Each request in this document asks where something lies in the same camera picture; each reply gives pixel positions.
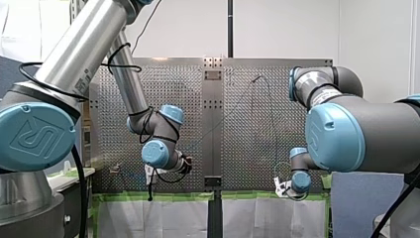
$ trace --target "metal frame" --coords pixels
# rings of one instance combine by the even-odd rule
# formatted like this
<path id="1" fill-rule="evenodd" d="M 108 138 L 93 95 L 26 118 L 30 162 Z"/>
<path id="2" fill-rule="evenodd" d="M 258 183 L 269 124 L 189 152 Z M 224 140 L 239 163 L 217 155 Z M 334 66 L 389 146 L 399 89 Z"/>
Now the metal frame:
<path id="1" fill-rule="evenodd" d="M 230 122 L 231 118 L 224 118 L 224 116 L 229 113 L 229 103 L 231 103 L 232 107 L 232 101 L 236 100 L 235 98 L 230 98 L 232 95 L 229 95 L 231 93 L 231 89 L 229 89 L 229 80 L 231 80 L 232 75 L 230 74 L 229 70 L 236 70 L 237 72 L 241 72 L 241 70 L 250 71 L 251 74 L 247 74 L 245 76 L 247 77 L 254 77 L 255 73 L 259 71 L 269 72 L 271 73 L 272 70 L 277 70 L 277 72 L 271 73 L 269 77 L 271 77 L 271 80 L 273 77 L 287 77 L 288 76 L 288 68 L 293 67 L 296 65 L 305 67 L 305 66 L 324 66 L 324 65 L 331 65 L 332 61 L 329 59 L 213 59 L 213 58 L 205 58 L 205 59 L 135 59 L 135 63 L 142 66 L 144 70 L 141 73 L 141 78 L 144 85 L 145 94 L 148 97 L 148 101 L 151 105 L 156 104 L 157 101 L 165 103 L 173 103 L 175 105 L 182 105 L 185 106 L 188 103 L 196 104 L 194 107 L 191 108 L 185 108 L 185 115 L 193 115 L 192 117 L 199 117 L 195 118 L 193 120 L 200 120 L 198 121 L 186 121 L 185 125 L 181 128 L 181 141 L 178 143 L 178 148 L 181 150 L 186 150 L 188 153 L 188 148 L 185 146 L 185 143 L 191 144 L 191 140 L 202 138 L 201 143 L 195 148 L 193 151 L 195 151 L 195 156 L 197 160 L 201 158 L 200 164 L 198 164 L 198 167 L 193 168 L 192 175 L 188 176 L 184 182 L 177 183 L 177 184 L 171 184 L 168 185 L 166 183 L 158 183 L 157 184 L 157 190 L 159 191 L 166 191 L 166 192 L 189 192 L 189 191 L 203 191 L 203 190 L 220 190 L 220 189 L 233 189 L 233 190 L 241 190 L 241 189 L 264 189 L 264 190 L 273 190 L 274 185 L 272 183 L 272 177 L 271 174 L 268 175 L 268 177 L 264 180 L 264 183 L 261 184 L 260 180 L 255 180 L 253 182 L 255 183 L 248 183 L 246 186 L 243 187 L 237 187 L 235 185 L 229 186 L 229 180 L 232 179 L 240 179 L 236 178 L 235 173 L 229 173 L 226 174 L 226 170 L 224 169 L 224 166 L 226 167 L 226 163 L 224 164 L 224 161 L 226 162 L 228 159 L 224 159 L 225 155 L 223 155 L 224 146 L 223 143 L 226 140 L 226 135 L 224 133 L 228 132 L 225 128 L 226 124 L 232 123 Z M 182 74 L 183 70 L 194 70 L 194 74 Z M 157 78 L 157 81 L 151 80 L 152 77 Z M 171 87 L 167 85 L 161 85 L 163 78 L 166 78 L 166 80 L 172 80 L 173 82 L 176 82 L 177 80 L 179 82 L 184 83 L 187 82 L 185 77 L 193 77 L 195 83 L 201 83 L 200 86 L 198 84 L 196 85 L 196 88 L 194 90 L 200 90 L 200 95 L 195 95 L 194 98 L 187 98 L 188 95 L 185 94 L 185 91 L 179 91 L 176 90 L 182 90 L 178 84 L 172 84 Z M 105 124 L 109 122 L 109 120 L 112 120 L 115 115 L 121 115 L 123 113 L 126 115 L 124 104 L 120 101 L 118 103 L 115 100 L 121 100 L 118 94 L 118 90 L 116 87 L 116 84 L 112 85 L 115 89 L 114 94 L 110 95 L 110 98 L 106 98 L 107 95 L 101 95 L 101 90 L 106 90 L 109 92 L 110 90 L 114 90 L 112 88 L 105 88 L 109 87 L 110 84 L 103 84 L 104 88 L 101 89 L 101 83 L 99 80 L 104 80 L 103 83 L 114 83 L 114 78 L 108 73 L 106 68 L 101 68 L 98 70 L 98 72 L 95 75 L 95 79 L 93 80 L 93 83 L 90 86 L 90 103 L 91 103 L 91 118 L 92 118 L 92 129 L 91 129 L 91 146 L 92 146 L 92 166 L 97 169 L 97 175 L 95 176 L 94 180 L 94 191 L 95 192 L 110 192 L 110 191 L 118 191 L 122 189 L 131 189 L 131 190 L 146 190 L 146 183 L 145 185 L 139 184 L 139 181 L 135 181 L 136 185 L 129 185 L 127 187 L 122 187 L 123 183 L 130 183 L 134 179 L 130 178 L 127 175 L 124 175 L 124 173 L 120 173 L 118 175 L 110 175 L 109 168 L 118 166 L 118 160 L 115 160 L 114 164 L 109 164 L 110 161 L 113 160 L 113 157 L 117 156 L 117 154 L 109 154 L 106 155 L 106 159 L 104 160 L 103 155 L 101 155 L 101 147 L 108 146 L 106 143 L 108 142 L 101 142 L 101 131 L 105 132 L 105 128 L 101 128 L 103 126 L 106 126 Z M 284 84 L 286 82 L 282 82 L 281 90 L 278 93 L 281 93 L 281 96 L 284 96 L 284 98 L 287 97 L 286 89 L 284 87 Z M 161 95 L 159 94 L 159 90 L 165 91 L 165 99 L 161 98 Z M 277 108 L 277 110 L 283 110 L 285 107 L 285 110 L 295 110 L 296 113 L 302 114 L 301 120 L 298 124 L 296 124 L 296 127 L 299 127 L 299 130 L 303 130 L 303 121 L 304 121 L 304 108 L 301 108 L 297 103 L 293 104 L 287 100 L 281 101 L 279 104 L 280 108 Z M 103 124 L 101 119 L 101 114 L 98 111 L 98 109 L 101 110 L 101 107 L 107 107 L 106 111 L 108 114 L 110 113 L 110 110 L 112 111 L 112 115 L 109 116 L 107 119 L 108 121 L 104 122 Z M 121 129 L 121 132 L 115 132 L 117 134 L 123 133 L 124 136 L 127 133 L 127 136 L 129 136 L 128 130 L 125 128 L 125 124 L 123 120 L 120 118 L 118 120 L 118 123 L 113 124 L 113 126 L 110 128 L 110 130 L 114 130 L 114 127 L 118 127 Z M 201 125 L 195 125 L 194 128 L 189 128 L 191 124 L 197 124 L 200 123 Z M 193 130 L 197 130 L 200 128 L 199 133 L 195 132 L 194 136 L 187 135 L 187 133 L 191 133 Z M 301 140 L 299 140 L 300 143 L 304 144 L 303 140 L 303 131 L 299 132 L 299 135 L 301 136 Z M 131 139 L 137 141 L 137 137 L 130 136 Z M 302 146 L 302 145 L 291 145 L 292 143 L 287 144 L 287 147 L 291 146 Z M 140 159 L 140 145 L 133 145 L 138 147 L 138 153 L 136 155 L 133 155 L 130 160 L 132 162 L 129 162 L 129 165 L 123 163 L 121 166 L 121 170 L 124 171 L 125 167 L 130 167 L 131 172 L 137 172 L 138 174 L 143 174 L 143 164 L 141 163 Z M 238 171 L 240 173 L 253 173 L 253 166 L 256 159 L 250 159 L 249 167 L 247 168 L 247 171 Z M 284 158 L 284 162 L 288 163 L 288 158 Z M 289 171 L 289 168 L 282 167 L 283 170 Z M 165 175 L 166 177 L 169 177 L 169 179 L 175 179 L 176 176 L 174 175 Z M 117 186 L 114 189 L 106 189 L 106 183 L 112 183 L 115 182 L 115 179 L 117 179 Z M 318 181 L 315 179 L 315 184 L 318 184 L 321 182 L 321 180 L 318 178 Z M 190 183 L 194 183 L 195 185 L 193 187 L 188 187 Z M 315 187 L 313 191 L 319 191 L 321 188 Z"/>

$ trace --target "gray joint housing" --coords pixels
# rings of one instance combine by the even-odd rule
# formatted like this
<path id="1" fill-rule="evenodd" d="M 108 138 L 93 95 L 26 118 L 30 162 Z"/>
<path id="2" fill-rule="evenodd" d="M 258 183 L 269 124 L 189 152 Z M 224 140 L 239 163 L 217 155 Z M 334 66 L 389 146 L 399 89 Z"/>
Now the gray joint housing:
<path id="1" fill-rule="evenodd" d="M 319 170 L 309 153 L 298 154 L 290 158 L 290 165 L 293 173 L 295 171 Z"/>
<path id="2" fill-rule="evenodd" d="M 420 163 L 420 118 L 405 103 L 369 103 L 355 96 L 330 102 L 346 108 L 358 121 L 365 138 L 365 158 L 358 171 L 413 172 Z"/>
<path id="3" fill-rule="evenodd" d="M 181 125 L 169 118 L 163 118 L 163 116 L 157 112 L 153 112 L 148 122 L 149 114 L 150 111 L 141 115 L 130 116 L 130 129 L 138 135 L 141 135 L 142 131 L 146 129 L 144 135 L 153 135 L 154 137 L 158 137 L 157 139 L 164 142 L 169 151 L 169 160 L 163 169 L 169 171 L 176 171 L 180 169 L 182 164 L 179 159 L 179 154 L 175 151 L 176 143 L 174 143 L 179 138 L 168 123 L 170 123 L 178 132 Z"/>
<path id="4" fill-rule="evenodd" d="M 357 126 L 360 127 L 359 136 L 363 138 L 363 142 L 360 144 L 363 151 L 362 162 L 356 168 L 345 169 L 340 167 L 341 170 L 412 173 L 420 163 L 420 146 L 418 145 L 420 141 L 420 118 L 416 110 L 406 103 L 369 103 L 362 99 L 362 84 L 353 72 L 343 67 L 337 67 L 335 74 L 339 77 L 337 88 L 328 85 L 328 83 L 334 83 L 334 73 L 330 67 L 301 68 L 294 75 L 294 93 L 300 103 L 308 109 L 327 101 L 341 106 L 348 112 L 348 117 L 354 118 Z M 317 124 L 318 128 L 322 129 L 323 126 Z M 323 155 L 328 156 L 329 152 L 334 151 L 335 154 L 338 154 L 334 155 L 334 158 L 330 158 L 330 161 L 337 162 L 337 160 L 340 160 L 340 155 L 348 153 L 340 147 L 348 143 L 349 134 L 345 132 L 349 128 L 336 128 L 335 126 L 333 128 L 339 130 L 336 133 L 344 133 L 342 137 L 336 138 L 339 140 L 336 144 L 338 148 L 335 148 L 337 150 L 328 149 L 326 147 L 330 145 L 318 142 L 316 153 L 319 154 L 320 151 L 324 151 Z M 327 135 L 322 133 L 320 136 L 328 138 Z M 308 167 L 308 169 L 311 169 L 312 160 L 309 160 L 309 155 L 301 155 L 300 157 L 300 159 L 296 158 L 298 159 L 296 161 L 292 160 L 292 168 L 305 169 Z M 317 160 L 317 163 L 320 163 L 318 160 L 328 162 L 325 158 L 314 158 L 314 160 Z"/>
<path id="5" fill-rule="evenodd" d="M 308 109 L 333 95 L 364 95 L 359 78 L 344 67 L 300 68 L 294 74 L 294 87 L 298 101 Z"/>

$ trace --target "green tape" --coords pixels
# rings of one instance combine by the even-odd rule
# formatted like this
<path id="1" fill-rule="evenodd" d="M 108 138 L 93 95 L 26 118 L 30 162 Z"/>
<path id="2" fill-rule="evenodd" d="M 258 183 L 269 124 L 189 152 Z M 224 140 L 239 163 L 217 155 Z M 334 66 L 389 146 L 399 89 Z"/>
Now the green tape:
<path id="1" fill-rule="evenodd" d="M 331 189 L 332 180 L 333 180 L 332 175 L 321 175 L 321 181 L 322 181 L 322 185 L 324 186 L 324 189 Z"/>
<path id="2" fill-rule="evenodd" d="M 182 202 L 182 201 L 208 201 L 214 199 L 213 192 L 191 192 L 191 193 L 154 193 L 154 201 L 167 202 Z M 99 205 L 102 202 L 112 201 L 146 201 L 149 194 L 146 191 L 123 191 L 120 193 L 97 193 L 92 197 L 92 216 L 93 216 L 93 237 L 98 238 L 98 220 L 99 220 Z M 274 199 L 288 199 L 278 197 L 273 191 L 262 190 L 244 190 L 244 191 L 222 191 L 222 199 L 257 199 L 257 198 L 274 198 Z M 329 193 L 314 193 L 309 194 L 305 200 L 310 201 L 326 201 L 325 205 L 325 219 L 326 227 L 325 234 L 328 238 L 329 229 L 329 209 L 330 209 L 330 195 Z"/>
<path id="3" fill-rule="evenodd" d="M 148 200 L 146 191 L 123 191 L 121 193 L 97 193 L 93 194 L 93 200 L 98 202 L 107 201 L 142 201 Z M 213 192 L 191 193 L 153 193 L 154 201 L 203 201 L 213 199 Z"/>
<path id="4" fill-rule="evenodd" d="M 306 197 L 305 200 L 326 200 L 328 193 L 312 193 Z M 287 197 L 278 197 L 273 191 L 259 191 L 259 190 L 244 190 L 244 191 L 222 191 L 223 200 L 235 199 L 256 199 L 256 198 L 276 198 L 276 199 L 289 199 Z"/>

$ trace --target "robotic arm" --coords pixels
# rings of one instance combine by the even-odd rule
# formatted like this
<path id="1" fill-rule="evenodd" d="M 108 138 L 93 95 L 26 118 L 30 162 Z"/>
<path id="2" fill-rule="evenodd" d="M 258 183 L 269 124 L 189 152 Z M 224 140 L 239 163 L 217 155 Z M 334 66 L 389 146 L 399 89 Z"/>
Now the robotic arm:
<path id="1" fill-rule="evenodd" d="M 43 170 L 74 153 L 78 103 L 107 55 L 129 114 L 128 129 L 150 136 L 142 151 L 145 164 L 182 174 L 191 170 L 175 149 L 182 110 L 164 105 L 153 111 L 138 72 L 127 66 L 134 63 L 124 27 L 151 2 L 89 0 L 36 75 L 26 74 L 31 81 L 14 84 L 0 101 L 0 233 L 5 237 L 63 237 L 63 198 L 52 194 Z"/>
<path id="2" fill-rule="evenodd" d="M 308 109 L 306 148 L 290 152 L 291 189 L 308 191 L 308 170 L 412 175 L 420 164 L 420 104 L 362 99 L 359 78 L 344 67 L 295 68 L 289 97 Z"/>
<path id="3" fill-rule="evenodd" d="M 0 142 L 0 168 L 8 172 L 39 171 L 60 162 L 74 143 L 77 103 L 108 54 L 133 133 L 150 135 L 143 161 L 156 169 L 188 171 L 175 150 L 183 112 L 172 105 L 150 109 L 133 65 L 123 28 L 136 19 L 146 0 L 92 0 L 62 37 L 35 75 L 40 82 L 15 84 L 0 104 L 0 130 L 11 135 Z"/>

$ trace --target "metal bracket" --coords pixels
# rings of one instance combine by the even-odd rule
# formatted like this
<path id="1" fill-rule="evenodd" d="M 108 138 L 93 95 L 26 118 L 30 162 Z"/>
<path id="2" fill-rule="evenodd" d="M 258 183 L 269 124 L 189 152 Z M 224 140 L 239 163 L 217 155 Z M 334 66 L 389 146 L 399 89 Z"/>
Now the metal bracket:
<path id="1" fill-rule="evenodd" d="M 205 186 L 222 186 L 222 177 L 205 177 Z"/>
<path id="2" fill-rule="evenodd" d="M 71 0 L 70 1 L 70 23 L 73 23 L 81 9 L 86 4 L 86 0 Z"/>

